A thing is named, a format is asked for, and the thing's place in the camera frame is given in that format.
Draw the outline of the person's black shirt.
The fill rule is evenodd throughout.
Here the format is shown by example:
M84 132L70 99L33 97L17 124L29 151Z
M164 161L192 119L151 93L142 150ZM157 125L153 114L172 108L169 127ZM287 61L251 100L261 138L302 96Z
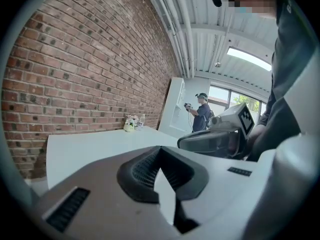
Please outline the person's black shirt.
M257 162L263 152L277 148L281 142L301 132L285 94L310 61L316 49L316 38L294 0L276 0L276 25L278 36L271 60L271 90L257 124L264 125L265 129L247 158L250 162Z

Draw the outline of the bundle of white ceiling pipes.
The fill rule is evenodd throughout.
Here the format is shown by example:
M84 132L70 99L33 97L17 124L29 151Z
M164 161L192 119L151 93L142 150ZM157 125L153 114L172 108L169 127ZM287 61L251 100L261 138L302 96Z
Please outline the bundle of white ceiling pipes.
M158 0L173 38L173 46L180 62L181 74L188 79L195 77L194 41L186 0Z

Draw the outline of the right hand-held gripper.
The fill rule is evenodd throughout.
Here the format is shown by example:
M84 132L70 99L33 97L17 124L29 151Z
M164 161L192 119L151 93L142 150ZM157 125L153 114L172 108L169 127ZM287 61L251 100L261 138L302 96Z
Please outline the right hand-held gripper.
M177 147L191 152L215 152L228 150L229 135L239 133L248 136L255 126L251 112L245 102L231 106L221 114L208 120L208 127L187 134L177 141Z

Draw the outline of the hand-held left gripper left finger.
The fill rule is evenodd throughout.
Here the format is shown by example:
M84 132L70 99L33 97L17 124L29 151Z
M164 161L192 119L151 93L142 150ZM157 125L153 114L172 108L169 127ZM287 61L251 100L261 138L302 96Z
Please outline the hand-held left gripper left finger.
M174 240L181 233L170 225L158 204L132 200L117 181L119 167L151 150L136 149L91 162L48 190L35 205L46 221L72 192L89 191L64 232L44 222L43 229L62 240Z

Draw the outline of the person's right hand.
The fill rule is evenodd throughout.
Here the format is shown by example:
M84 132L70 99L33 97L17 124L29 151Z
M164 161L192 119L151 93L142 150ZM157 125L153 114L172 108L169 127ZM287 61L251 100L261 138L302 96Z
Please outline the person's right hand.
M238 132L233 132L229 135L227 157L234 158L240 153L241 135Z

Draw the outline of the long ceiling light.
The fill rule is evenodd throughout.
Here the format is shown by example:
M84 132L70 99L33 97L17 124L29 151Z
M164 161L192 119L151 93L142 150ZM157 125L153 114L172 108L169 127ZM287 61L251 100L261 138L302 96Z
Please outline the long ceiling light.
M252 64L268 71L268 72L270 72L272 70L272 66L268 62L262 60L261 58L258 58L257 56L254 56L248 52L239 50L237 48L229 47L227 50L227 55L232 56L232 57L236 57L238 59L242 59L242 60L247 61L249 63L252 63Z

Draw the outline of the person's right forearm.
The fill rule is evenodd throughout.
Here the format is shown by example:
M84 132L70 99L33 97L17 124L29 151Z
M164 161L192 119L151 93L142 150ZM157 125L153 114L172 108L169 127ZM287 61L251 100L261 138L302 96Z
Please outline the person's right forearm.
M264 132L265 127L266 126L263 124L258 124L250 132L248 139L247 139L247 143L246 143L246 155L248 158L251 156L253 145L254 145L255 141Z

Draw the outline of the potted pink white flowers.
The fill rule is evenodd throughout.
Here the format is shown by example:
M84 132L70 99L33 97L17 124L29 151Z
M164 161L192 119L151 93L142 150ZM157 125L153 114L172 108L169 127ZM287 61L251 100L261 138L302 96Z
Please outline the potted pink white flowers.
M137 115L129 114L126 116L125 123L123 129L126 132L132 132L135 127L138 125L139 117Z

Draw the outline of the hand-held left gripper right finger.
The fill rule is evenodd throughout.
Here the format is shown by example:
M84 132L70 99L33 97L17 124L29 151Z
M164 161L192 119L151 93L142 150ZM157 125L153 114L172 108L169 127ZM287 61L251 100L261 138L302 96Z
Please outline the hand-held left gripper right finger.
M273 151L258 162L218 158L174 147L165 151L204 168L207 183L194 199L180 202L185 217L192 221L189 235L243 235L267 184Z

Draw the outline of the large window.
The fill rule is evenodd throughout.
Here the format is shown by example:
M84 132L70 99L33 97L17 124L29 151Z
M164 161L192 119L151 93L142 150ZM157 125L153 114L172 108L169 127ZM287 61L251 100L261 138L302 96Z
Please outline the large window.
M266 104L262 101L216 86L210 86L208 93L208 104L213 113L217 116L228 108L235 105L246 103L253 121L258 123L260 117L266 110Z

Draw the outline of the white table top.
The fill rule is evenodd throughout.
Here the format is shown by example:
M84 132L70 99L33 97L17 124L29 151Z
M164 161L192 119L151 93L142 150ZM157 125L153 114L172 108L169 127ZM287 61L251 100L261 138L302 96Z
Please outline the white table top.
M152 146L177 147L178 138L148 126L127 132L123 129L50 135L46 148L48 188L65 180L94 161Z

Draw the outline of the white bookcase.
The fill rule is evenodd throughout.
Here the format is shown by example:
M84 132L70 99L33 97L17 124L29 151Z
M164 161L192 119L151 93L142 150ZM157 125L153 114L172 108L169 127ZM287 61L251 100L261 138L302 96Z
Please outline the white bookcase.
M180 77L173 77L165 101L158 130L175 138L184 135L185 130L178 126L179 117L184 107L185 81Z

